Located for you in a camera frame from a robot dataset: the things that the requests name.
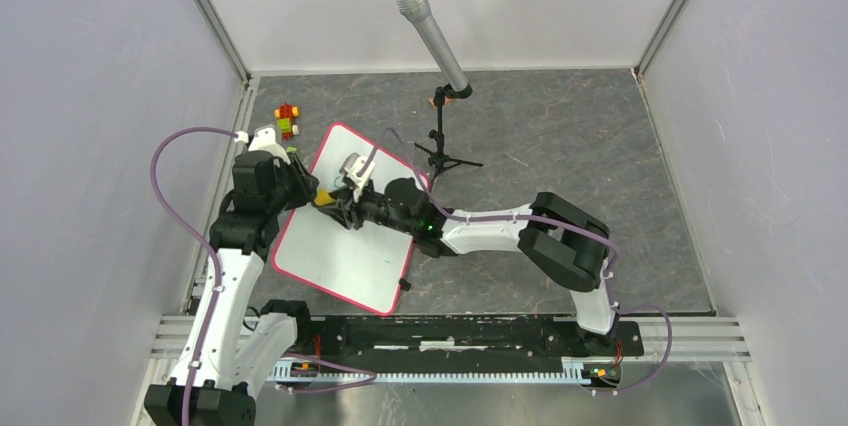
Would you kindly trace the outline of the grey microphone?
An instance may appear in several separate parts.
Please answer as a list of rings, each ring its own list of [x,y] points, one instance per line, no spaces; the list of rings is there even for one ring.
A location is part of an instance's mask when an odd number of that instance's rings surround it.
[[[413,26],[445,76],[447,83],[436,88],[433,97],[436,105],[436,128],[428,133],[435,142],[436,149],[431,151],[421,144],[414,146],[428,155],[428,164],[433,168],[433,178],[457,166],[483,167],[482,163],[457,159],[445,151],[443,108],[449,100],[464,100],[473,94],[467,75],[460,66],[455,54],[448,45],[444,34],[435,19],[429,0],[395,0],[399,13]]]

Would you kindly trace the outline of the yellow eraser block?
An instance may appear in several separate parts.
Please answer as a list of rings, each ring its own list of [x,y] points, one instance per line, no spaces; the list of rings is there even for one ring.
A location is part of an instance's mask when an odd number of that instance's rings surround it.
[[[331,194],[324,189],[319,189],[316,193],[316,196],[314,197],[314,199],[312,201],[312,204],[315,207],[332,206],[335,203],[336,203],[336,199],[333,198],[331,196]]]

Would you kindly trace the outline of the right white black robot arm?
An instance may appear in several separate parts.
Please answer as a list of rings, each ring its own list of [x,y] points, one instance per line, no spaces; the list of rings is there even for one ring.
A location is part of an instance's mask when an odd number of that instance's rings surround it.
[[[549,279],[569,291],[576,309],[577,338],[591,354],[602,354],[618,339],[615,305],[606,274],[619,254],[608,227],[551,192],[501,211],[446,208],[411,178],[321,191],[314,207],[349,230],[373,223],[411,237],[425,255],[460,256],[480,251],[523,254]]]

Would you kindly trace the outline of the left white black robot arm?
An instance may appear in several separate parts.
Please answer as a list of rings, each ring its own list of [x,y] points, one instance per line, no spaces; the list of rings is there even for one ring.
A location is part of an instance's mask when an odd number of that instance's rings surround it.
[[[162,384],[148,387],[143,408],[156,425],[251,425],[259,391],[286,352],[314,340],[304,302],[269,302],[247,340],[243,320],[281,212],[311,202],[318,181],[283,149],[244,152],[233,188],[203,239],[204,289],[178,361]]]

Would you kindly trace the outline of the pink framed whiteboard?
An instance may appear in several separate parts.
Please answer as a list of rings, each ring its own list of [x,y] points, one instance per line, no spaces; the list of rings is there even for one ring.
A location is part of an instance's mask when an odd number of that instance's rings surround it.
[[[319,189],[343,185],[339,169],[351,153],[367,158],[373,141],[336,122],[326,131],[310,168]],[[394,179],[412,178],[413,170],[392,153],[378,151],[372,164],[374,188],[383,192]],[[380,316],[395,312],[400,280],[413,251],[410,236],[366,222],[349,230],[311,205],[294,210],[269,255],[278,273]]]

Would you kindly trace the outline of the colourful toy block pile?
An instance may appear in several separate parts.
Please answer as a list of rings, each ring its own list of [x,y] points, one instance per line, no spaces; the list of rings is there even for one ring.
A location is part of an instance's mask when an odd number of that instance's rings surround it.
[[[284,103],[274,111],[274,116],[283,140],[289,141],[300,134],[297,119],[301,114],[298,106]]]

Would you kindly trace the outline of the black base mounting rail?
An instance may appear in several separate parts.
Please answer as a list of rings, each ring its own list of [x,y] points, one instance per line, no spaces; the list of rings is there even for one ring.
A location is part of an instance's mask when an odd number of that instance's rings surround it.
[[[298,334],[294,352],[376,373],[556,372],[564,358],[614,363],[645,353],[634,321],[597,335],[551,314],[328,315]]]

